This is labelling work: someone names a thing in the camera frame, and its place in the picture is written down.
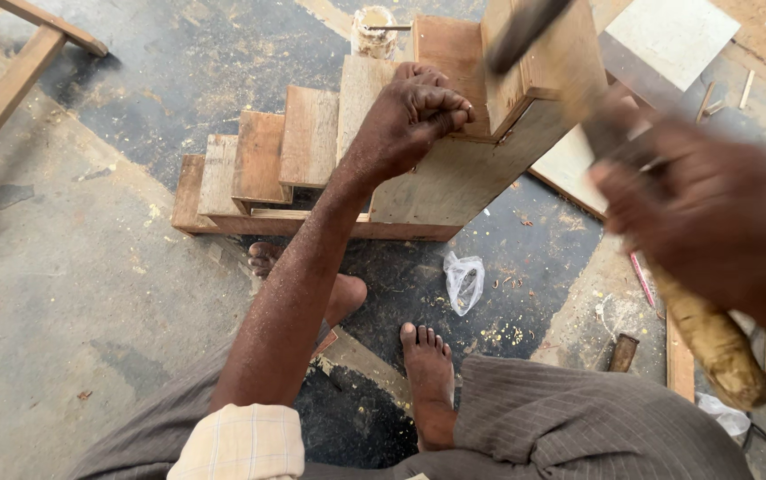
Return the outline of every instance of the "wooden leg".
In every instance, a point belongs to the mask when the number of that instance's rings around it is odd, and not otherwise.
[[[68,40],[81,49],[85,49],[97,56],[107,56],[107,47],[95,37],[69,24],[66,20],[53,16],[41,8],[25,2],[25,0],[0,0],[0,7],[7,12],[20,16],[36,25],[36,27],[52,25],[57,30],[68,35]]]
[[[0,128],[65,44],[65,34],[43,25],[0,78]]]

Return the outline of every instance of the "hand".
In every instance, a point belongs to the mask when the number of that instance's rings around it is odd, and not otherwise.
[[[452,86],[434,67],[402,63],[371,106],[338,170],[372,189],[410,171],[434,142],[475,119],[472,104]]]
[[[669,160],[660,190],[610,160],[591,170],[610,203],[606,229],[630,236],[688,289],[766,326],[766,152],[675,120],[652,134],[654,153]]]

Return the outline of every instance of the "concrete floor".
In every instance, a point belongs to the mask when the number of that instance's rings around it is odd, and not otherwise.
[[[299,5],[316,2],[36,4],[104,40],[114,56],[96,60],[67,46],[0,132],[0,478],[64,474],[139,400],[236,331],[260,285],[242,248],[255,238],[191,239],[169,227],[180,155],[203,152],[209,133],[236,132],[240,108],[282,111],[288,84],[337,90],[349,52]],[[336,2],[348,12],[358,6]],[[401,0],[395,11],[476,20],[483,7]],[[0,13],[0,75],[33,29]],[[710,79],[721,83],[713,100],[737,104],[754,68],[740,53],[728,47],[712,62],[687,93],[686,113],[696,112]],[[748,109],[723,110],[711,127],[766,143],[766,75],[758,70]],[[379,466],[412,453],[395,338],[399,323],[418,315],[446,325],[457,365],[485,353],[603,370],[612,338],[627,332],[642,340],[631,373],[665,381],[664,322],[618,239],[603,238],[589,215],[527,176],[489,211],[450,244],[351,242],[343,272],[366,278],[372,295],[298,399],[311,458]],[[523,232],[522,215],[535,231]],[[529,289],[487,285],[464,317],[470,323],[453,322],[438,300],[449,250],[484,257],[489,284],[510,271],[531,275],[536,303],[519,298]],[[537,257],[539,267],[525,262]],[[551,278],[536,275],[544,268]],[[525,340],[493,342],[485,332],[502,322]],[[336,395],[330,380],[357,388]],[[92,394],[79,400],[84,391]],[[324,405],[337,407],[332,418],[321,419]],[[359,406],[370,413],[360,418]],[[766,407],[755,415],[766,429]],[[407,434],[381,440],[400,431]],[[766,444],[754,440],[749,459],[766,478]]]

